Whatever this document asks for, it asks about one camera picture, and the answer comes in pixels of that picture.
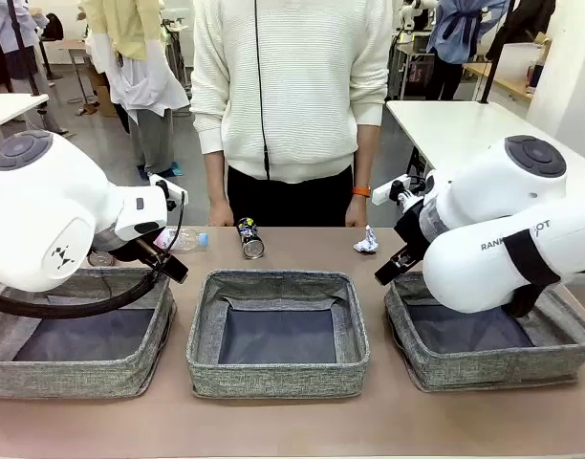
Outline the bystander in pale shirt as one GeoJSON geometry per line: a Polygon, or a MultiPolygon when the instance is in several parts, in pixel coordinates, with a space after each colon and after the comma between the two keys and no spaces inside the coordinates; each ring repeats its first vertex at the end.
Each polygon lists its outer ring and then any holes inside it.
{"type": "Polygon", "coordinates": [[[39,43],[38,29],[44,29],[49,19],[28,0],[11,0],[16,17],[15,26],[8,0],[0,0],[0,48],[14,93],[33,93],[32,82],[39,94],[48,94],[49,85],[38,66],[35,46],[39,43]]]}

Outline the white paper ball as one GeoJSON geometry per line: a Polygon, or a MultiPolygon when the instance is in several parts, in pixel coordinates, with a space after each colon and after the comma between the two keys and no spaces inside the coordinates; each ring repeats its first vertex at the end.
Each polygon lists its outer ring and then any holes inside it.
{"type": "Polygon", "coordinates": [[[365,227],[365,236],[362,240],[354,245],[354,250],[358,253],[375,254],[379,249],[379,242],[375,231],[367,225],[365,227]]]}

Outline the crushed colourful drink can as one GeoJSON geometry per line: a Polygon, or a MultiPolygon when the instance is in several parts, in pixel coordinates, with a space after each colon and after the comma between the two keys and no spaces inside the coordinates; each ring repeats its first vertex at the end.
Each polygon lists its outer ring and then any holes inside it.
{"type": "Polygon", "coordinates": [[[241,218],[236,225],[243,255],[247,259],[257,259],[263,256],[265,246],[258,234],[258,227],[250,217],[241,218]]]}

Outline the clear bottle pink label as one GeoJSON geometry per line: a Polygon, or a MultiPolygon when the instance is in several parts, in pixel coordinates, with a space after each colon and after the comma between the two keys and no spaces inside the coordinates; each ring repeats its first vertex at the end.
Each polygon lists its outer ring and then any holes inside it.
{"type": "Polygon", "coordinates": [[[190,228],[164,228],[154,240],[154,244],[172,252],[188,252],[208,246],[208,234],[190,228]]]}

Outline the black stand pole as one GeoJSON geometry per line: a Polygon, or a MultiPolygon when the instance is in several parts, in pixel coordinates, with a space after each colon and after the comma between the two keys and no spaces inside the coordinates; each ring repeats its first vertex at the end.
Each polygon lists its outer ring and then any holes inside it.
{"type": "Polygon", "coordinates": [[[27,48],[26,48],[24,41],[23,41],[23,38],[22,38],[21,28],[20,28],[20,24],[19,24],[18,19],[17,19],[13,0],[7,0],[7,5],[8,5],[8,10],[9,10],[9,15],[11,18],[11,26],[14,30],[14,34],[15,34],[15,38],[16,38],[16,42],[17,42],[18,52],[21,55],[21,59],[23,62],[24,73],[25,73],[25,76],[27,77],[27,81],[31,85],[32,94],[35,97],[37,97],[40,95],[40,93],[38,91],[38,87],[37,87],[35,80],[34,80],[34,77],[33,77],[30,54],[28,53],[27,48]]]}
{"type": "MultiPolygon", "coordinates": [[[[507,9],[507,13],[504,16],[504,24],[503,24],[503,29],[506,29],[509,27],[510,24],[510,16],[514,10],[515,7],[515,0],[509,0],[508,1],[508,9],[507,9]]],[[[480,103],[482,104],[487,104],[488,103],[488,96],[492,87],[492,83],[493,80],[495,78],[495,74],[497,71],[497,67],[498,67],[498,63],[502,54],[502,50],[503,47],[506,43],[506,39],[504,37],[502,38],[498,38],[496,40],[496,46],[494,48],[494,56],[493,59],[491,60],[491,66],[490,66],[490,70],[487,76],[487,80],[486,83],[484,85],[484,91],[482,93],[482,96],[479,100],[480,103]]]]}

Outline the grey fabric basket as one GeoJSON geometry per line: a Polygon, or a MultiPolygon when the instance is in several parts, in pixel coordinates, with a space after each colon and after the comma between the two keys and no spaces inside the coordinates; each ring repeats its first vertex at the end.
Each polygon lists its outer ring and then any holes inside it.
{"type": "Polygon", "coordinates": [[[199,292],[186,360],[210,399],[339,399],[370,359],[358,295],[338,272],[217,270],[199,292]]]}
{"type": "Polygon", "coordinates": [[[406,273],[389,284],[384,303],[410,379],[423,392],[574,383],[585,363],[585,317],[554,291],[523,317],[502,308],[463,314],[440,304],[420,273],[406,273]]]}
{"type": "MultiPolygon", "coordinates": [[[[147,273],[80,269],[48,292],[0,286],[0,299],[77,310],[125,293],[147,273]]],[[[146,295],[98,316],[50,319],[0,312],[0,399],[137,397],[152,380],[175,313],[165,275],[146,295]]]]}

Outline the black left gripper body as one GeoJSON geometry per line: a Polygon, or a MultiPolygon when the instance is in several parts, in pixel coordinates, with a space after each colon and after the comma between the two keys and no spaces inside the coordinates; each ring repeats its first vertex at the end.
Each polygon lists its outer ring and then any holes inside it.
{"type": "Polygon", "coordinates": [[[142,238],[123,241],[115,234],[97,234],[94,237],[94,249],[111,254],[121,262],[145,261],[149,253],[140,244],[142,238]]]}

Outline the person's left hand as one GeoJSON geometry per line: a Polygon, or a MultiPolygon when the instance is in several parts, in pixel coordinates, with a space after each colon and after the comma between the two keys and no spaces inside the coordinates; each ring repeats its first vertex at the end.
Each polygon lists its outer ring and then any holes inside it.
{"type": "Polygon", "coordinates": [[[345,214],[345,226],[364,228],[367,225],[367,198],[354,194],[345,214]]]}

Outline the bystander in yellow top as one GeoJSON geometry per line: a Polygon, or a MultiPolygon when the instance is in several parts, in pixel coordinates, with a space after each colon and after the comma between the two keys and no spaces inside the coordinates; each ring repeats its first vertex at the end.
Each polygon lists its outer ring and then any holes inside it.
{"type": "Polygon", "coordinates": [[[189,99],[165,55],[159,0],[79,0],[79,6],[110,100],[127,115],[136,168],[143,178],[174,177],[173,114],[189,99]]]}

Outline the person's right hand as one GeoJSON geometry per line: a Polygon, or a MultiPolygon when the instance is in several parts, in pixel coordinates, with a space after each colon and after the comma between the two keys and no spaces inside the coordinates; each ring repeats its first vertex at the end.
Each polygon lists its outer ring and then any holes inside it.
{"type": "Polygon", "coordinates": [[[232,227],[234,216],[227,199],[210,202],[208,224],[211,227],[232,227]]]}

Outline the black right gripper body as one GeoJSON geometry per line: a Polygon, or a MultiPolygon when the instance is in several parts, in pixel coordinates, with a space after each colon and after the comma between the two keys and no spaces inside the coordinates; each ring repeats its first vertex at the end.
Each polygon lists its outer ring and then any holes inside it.
{"type": "Polygon", "coordinates": [[[401,218],[394,226],[394,230],[405,245],[394,255],[394,259],[397,262],[420,262],[430,245],[421,228],[424,198],[399,196],[397,204],[401,208],[401,218]]]}

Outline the person's left forearm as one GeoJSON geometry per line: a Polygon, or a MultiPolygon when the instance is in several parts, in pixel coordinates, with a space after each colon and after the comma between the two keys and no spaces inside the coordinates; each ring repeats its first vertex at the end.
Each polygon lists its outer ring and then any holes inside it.
{"type": "Polygon", "coordinates": [[[367,188],[371,184],[371,174],[375,148],[360,145],[354,155],[354,187],[367,188]]]}

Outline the black jacket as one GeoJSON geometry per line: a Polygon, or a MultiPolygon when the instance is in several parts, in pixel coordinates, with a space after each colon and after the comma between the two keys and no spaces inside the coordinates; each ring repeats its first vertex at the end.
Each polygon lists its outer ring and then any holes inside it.
{"type": "Polygon", "coordinates": [[[486,60],[492,61],[499,46],[509,43],[531,43],[539,33],[545,33],[555,11],[556,0],[520,0],[509,23],[496,33],[486,60]]]}

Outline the bystander in blue shirt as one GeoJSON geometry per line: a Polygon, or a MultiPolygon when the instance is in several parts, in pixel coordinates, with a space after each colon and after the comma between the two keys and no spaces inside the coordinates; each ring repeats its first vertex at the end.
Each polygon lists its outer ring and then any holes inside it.
{"type": "Polygon", "coordinates": [[[438,0],[426,50],[433,69],[425,99],[452,101],[463,66],[476,56],[483,36],[504,16],[509,0],[438,0]]]}

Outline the black folding chair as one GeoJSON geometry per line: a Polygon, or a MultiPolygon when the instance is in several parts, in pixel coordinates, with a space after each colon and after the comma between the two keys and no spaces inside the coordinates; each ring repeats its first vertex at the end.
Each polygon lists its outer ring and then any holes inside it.
{"type": "Polygon", "coordinates": [[[413,146],[405,173],[409,176],[424,177],[430,169],[428,159],[417,146],[413,146]]]}

